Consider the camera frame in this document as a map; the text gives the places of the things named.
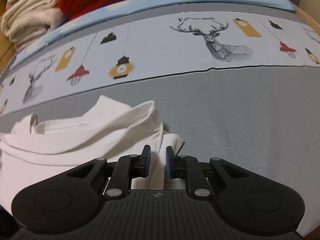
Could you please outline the printed grey bed sheet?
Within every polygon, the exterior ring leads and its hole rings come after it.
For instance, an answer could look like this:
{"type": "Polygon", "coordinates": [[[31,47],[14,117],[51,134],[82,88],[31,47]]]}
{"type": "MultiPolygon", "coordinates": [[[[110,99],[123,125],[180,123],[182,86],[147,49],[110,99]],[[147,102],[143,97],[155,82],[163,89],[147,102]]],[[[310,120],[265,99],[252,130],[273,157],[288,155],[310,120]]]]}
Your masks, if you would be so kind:
{"type": "Polygon", "coordinates": [[[303,239],[319,227],[319,34],[297,11],[185,3],[81,29],[9,69],[1,134],[31,114],[82,116],[100,96],[153,101],[164,129],[183,140],[175,155],[218,157],[295,190],[305,204],[297,230],[233,228],[189,197],[184,179],[170,179],[166,163],[163,189],[131,182],[128,196],[67,233],[28,231],[1,206],[11,239],[303,239]]]}

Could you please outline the white t-shirt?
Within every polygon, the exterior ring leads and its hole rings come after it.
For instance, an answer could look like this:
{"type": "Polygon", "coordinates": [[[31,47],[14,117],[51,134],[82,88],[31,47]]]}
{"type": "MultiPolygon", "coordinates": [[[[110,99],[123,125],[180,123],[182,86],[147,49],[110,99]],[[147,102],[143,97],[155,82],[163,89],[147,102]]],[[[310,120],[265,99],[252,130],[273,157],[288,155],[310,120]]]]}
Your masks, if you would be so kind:
{"type": "Polygon", "coordinates": [[[183,140],[164,129],[153,101],[136,107],[100,96],[85,114],[75,118],[38,122],[25,116],[10,133],[1,134],[1,206],[11,204],[22,189],[95,158],[109,162],[151,147],[150,174],[136,178],[138,190],[164,186],[165,150],[178,151],[183,140]]]}

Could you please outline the cream folded quilt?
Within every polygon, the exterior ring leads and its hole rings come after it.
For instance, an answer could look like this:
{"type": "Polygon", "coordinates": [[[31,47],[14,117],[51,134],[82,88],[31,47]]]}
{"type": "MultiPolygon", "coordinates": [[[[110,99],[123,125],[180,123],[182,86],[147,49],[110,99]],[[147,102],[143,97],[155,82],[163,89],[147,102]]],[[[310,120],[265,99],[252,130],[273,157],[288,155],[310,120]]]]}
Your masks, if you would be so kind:
{"type": "Polygon", "coordinates": [[[19,0],[2,16],[1,31],[20,51],[66,20],[59,0],[19,0]]]}

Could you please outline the wooden headboard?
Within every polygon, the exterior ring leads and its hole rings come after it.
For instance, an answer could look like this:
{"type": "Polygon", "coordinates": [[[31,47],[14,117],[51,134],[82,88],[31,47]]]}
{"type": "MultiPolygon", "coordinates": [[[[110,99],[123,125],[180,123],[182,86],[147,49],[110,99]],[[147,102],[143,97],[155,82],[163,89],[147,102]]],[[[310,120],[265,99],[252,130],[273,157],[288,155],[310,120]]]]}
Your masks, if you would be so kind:
{"type": "MultiPolygon", "coordinates": [[[[6,11],[7,6],[7,0],[1,0],[1,20],[2,16],[4,15],[6,11]]],[[[15,46],[13,43],[11,43],[8,38],[3,34],[3,32],[0,32],[0,69],[1,69],[1,76],[4,74],[5,70],[8,67],[8,64],[12,60],[12,58],[15,56],[15,46]]]]}

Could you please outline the light blue folded sheet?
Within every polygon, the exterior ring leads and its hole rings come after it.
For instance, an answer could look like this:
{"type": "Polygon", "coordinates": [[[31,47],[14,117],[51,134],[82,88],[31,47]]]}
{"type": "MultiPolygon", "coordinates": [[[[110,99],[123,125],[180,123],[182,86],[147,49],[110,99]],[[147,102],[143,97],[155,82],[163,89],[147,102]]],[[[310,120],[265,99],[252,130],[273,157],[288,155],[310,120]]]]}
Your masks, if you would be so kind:
{"type": "Polygon", "coordinates": [[[21,64],[26,59],[55,41],[92,25],[169,5],[206,2],[257,5],[290,12],[294,12],[296,10],[289,0],[125,0],[86,13],[42,36],[16,55],[15,60],[11,63],[10,69],[16,68],[17,65],[21,64]]]}

